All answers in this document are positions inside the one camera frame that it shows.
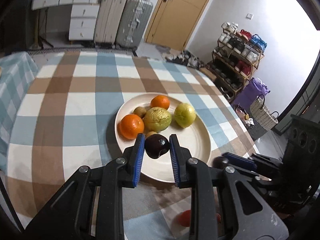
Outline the wooden door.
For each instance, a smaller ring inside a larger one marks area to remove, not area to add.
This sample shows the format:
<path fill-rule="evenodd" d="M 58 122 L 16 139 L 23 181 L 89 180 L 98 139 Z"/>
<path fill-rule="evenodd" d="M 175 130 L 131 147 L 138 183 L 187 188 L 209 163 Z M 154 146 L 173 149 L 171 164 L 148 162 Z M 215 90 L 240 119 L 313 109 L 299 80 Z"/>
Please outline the wooden door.
<path fill-rule="evenodd" d="M 148 43 L 183 50 L 209 0 L 158 0 L 145 40 Z"/>

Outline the small side table cloth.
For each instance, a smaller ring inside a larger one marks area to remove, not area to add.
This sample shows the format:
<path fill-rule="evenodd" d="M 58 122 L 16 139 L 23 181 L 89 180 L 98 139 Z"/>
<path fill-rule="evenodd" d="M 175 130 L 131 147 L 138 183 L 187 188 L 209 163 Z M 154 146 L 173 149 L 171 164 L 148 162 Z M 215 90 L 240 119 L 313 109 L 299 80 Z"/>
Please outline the small side table cloth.
<path fill-rule="evenodd" d="M 3 172 L 7 169 L 8 146 L 17 111 L 38 71 L 38 66 L 26 52 L 1 58 L 0 122 Z"/>

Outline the large orange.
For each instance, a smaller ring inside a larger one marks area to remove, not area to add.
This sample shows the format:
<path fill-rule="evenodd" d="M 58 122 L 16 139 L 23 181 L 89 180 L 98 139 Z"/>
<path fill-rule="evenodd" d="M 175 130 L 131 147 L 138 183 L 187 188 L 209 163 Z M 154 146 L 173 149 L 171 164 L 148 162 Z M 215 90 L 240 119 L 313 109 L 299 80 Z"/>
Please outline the large orange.
<path fill-rule="evenodd" d="M 118 124 L 122 137 L 127 140 L 134 140 L 140 133 L 144 133 L 144 122 L 135 114 L 124 116 Z"/>

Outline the green bumpy citrus fruit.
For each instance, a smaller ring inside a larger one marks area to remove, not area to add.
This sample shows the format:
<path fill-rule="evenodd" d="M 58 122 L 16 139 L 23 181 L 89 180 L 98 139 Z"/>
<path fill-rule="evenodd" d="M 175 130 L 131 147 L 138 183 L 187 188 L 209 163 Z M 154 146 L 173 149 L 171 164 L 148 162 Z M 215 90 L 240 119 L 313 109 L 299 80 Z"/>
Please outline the green bumpy citrus fruit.
<path fill-rule="evenodd" d="M 170 126 L 172 116 L 162 107 L 152 107 L 146 112 L 143 121 L 148 131 L 161 132 Z"/>

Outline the wooden shoe rack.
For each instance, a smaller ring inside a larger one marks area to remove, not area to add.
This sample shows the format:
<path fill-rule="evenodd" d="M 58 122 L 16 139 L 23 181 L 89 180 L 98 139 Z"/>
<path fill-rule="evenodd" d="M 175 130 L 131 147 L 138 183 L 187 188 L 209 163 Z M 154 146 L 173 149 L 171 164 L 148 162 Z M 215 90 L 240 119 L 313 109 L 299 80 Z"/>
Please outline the wooden shoe rack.
<path fill-rule="evenodd" d="M 232 102 L 258 70 L 267 43 L 258 34 L 239 29 L 234 22 L 223 22 L 221 28 L 208 66 L 217 76 L 218 89 Z"/>

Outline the checkered tablecloth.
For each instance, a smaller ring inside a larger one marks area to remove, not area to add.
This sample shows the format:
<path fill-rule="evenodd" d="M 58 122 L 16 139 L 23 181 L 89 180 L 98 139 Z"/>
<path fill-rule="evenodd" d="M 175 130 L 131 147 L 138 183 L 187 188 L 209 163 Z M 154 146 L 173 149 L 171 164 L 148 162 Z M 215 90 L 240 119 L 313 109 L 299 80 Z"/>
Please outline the checkered tablecloth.
<path fill-rule="evenodd" d="M 148 92 L 193 105 L 213 156 L 257 153 L 231 105 L 201 72 L 121 54 L 59 53 L 28 89 L 11 134 L 7 189 L 24 226 L 80 166 L 101 167 L 121 155 L 116 113 Z"/>

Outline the silver grey suitcase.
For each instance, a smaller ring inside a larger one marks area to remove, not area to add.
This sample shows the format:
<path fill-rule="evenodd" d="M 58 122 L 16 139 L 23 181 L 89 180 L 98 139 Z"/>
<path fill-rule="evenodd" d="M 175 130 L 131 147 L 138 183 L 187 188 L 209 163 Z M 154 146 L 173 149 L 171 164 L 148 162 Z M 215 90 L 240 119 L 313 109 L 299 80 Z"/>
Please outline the silver grey suitcase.
<path fill-rule="evenodd" d="M 116 45 L 136 50 L 153 9 L 146 0 L 127 0 L 116 36 Z"/>

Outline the white drawer desk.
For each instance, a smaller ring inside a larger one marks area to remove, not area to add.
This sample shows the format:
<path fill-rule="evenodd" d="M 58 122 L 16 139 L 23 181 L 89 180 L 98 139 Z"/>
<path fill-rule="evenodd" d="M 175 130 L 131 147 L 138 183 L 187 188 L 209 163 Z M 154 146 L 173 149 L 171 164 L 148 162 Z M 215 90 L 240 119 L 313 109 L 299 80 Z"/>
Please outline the white drawer desk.
<path fill-rule="evenodd" d="M 32 10 L 70 5 L 70 41 L 93 41 L 100 8 L 99 0 L 33 0 Z"/>

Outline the small orange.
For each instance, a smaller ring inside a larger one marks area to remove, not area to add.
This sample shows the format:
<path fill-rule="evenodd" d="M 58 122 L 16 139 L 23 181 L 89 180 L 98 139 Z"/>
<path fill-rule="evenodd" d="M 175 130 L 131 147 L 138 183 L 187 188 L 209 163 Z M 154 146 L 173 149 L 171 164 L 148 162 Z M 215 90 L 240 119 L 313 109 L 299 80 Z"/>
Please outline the small orange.
<path fill-rule="evenodd" d="M 167 96 L 157 95 L 150 102 L 150 107 L 161 107 L 163 109 L 168 110 L 170 106 L 170 100 Z"/>

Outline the brown kiwi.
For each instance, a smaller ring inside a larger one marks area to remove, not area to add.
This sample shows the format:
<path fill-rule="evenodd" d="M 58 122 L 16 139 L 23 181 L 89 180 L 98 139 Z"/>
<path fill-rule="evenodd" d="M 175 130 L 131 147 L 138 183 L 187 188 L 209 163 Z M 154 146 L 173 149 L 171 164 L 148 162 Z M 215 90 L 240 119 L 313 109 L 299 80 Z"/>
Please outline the brown kiwi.
<path fill-rule="evenodd" d="M 145 114 L 146 114 L 146 109 L 145 107 L 137 107 L 134 109 L 133 114 L 139 116 L 140 118 L 144 118 Z"/>
<path fill-rule="evenodd" d="M 150 136 L 152 136 L 152 135 L 154 135 L 154 134 L 157 134 L 157 132 L 150 131 L 150 132 L 148 132 L 148 133 L 145 135 L 145 138 L 148 138 L 148 137 L 150 137 Z"/>

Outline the woven basket bag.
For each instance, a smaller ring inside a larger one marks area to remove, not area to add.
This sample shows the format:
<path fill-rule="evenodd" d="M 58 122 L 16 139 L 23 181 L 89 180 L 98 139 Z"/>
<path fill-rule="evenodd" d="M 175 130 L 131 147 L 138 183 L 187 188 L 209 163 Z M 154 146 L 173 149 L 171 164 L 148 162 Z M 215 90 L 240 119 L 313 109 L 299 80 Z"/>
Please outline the woven basket bag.
<path fill-rule="evenodd" d="M 265 96 L 263 94 L 256 97 L 250 105 L 252 117 L 266 131 L 269 131 L 278 124 L 279 113 L 277 111 L 270 112 L 265 105 Z"/>

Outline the yellow green pear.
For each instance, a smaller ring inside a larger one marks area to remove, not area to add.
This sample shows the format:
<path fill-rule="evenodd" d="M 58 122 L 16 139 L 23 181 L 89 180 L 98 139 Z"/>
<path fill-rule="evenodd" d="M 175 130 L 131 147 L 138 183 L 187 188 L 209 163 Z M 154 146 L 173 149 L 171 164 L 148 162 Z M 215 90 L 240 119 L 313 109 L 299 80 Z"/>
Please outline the yellow green pear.
<path fill-rule="evenodd" d="M 180 103 L 174 111 L 174 117 L 180 127 L 187 128 L 195 121 L 196 112 L 192 105 Z"/>

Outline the beige suitcase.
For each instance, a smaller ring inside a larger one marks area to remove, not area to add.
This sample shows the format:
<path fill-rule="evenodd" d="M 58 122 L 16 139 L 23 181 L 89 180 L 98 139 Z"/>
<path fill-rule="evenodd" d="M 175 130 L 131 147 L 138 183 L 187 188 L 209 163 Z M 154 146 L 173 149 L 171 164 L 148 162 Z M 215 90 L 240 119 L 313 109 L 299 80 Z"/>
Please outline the beige suitcase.
<path fill-rule="evenodd" d="M 114 43 L 126 0 L 100 0 L 94 41 L 96 43 Z"/>

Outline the purple bag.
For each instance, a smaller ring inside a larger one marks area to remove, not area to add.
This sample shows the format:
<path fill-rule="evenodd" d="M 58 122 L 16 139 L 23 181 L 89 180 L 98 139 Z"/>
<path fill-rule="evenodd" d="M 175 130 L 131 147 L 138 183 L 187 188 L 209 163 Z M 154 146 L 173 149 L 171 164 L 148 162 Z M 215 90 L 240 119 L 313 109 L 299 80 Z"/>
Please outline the purple bag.
<path fill-rule="evenodd" d="M 236 96 L 231 105 L 249 110 L 251 104 L 258 96 L 266 96 L 270 90 L 259 78 L 252 77 L 247 86 Z"/>

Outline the dark plum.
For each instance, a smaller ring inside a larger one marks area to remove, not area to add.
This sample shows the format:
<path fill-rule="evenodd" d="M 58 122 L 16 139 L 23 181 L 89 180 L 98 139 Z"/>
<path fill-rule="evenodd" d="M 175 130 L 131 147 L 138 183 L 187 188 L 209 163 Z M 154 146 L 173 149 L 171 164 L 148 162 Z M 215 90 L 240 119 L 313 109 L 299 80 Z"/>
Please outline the dark plum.
<path fill-rule="evenodd" d="M 147 137 L 144 147 L 151 159 L 158 159 L 170 150 L 169 141 L 161 134 L 152 134 Z"/>
<path fill-rule="evenodd" d="M 223 170 L 225 167 L 229 166 L 229 160 L 224 156 L 218 156 L 213 159 L 212 167 Z"/>

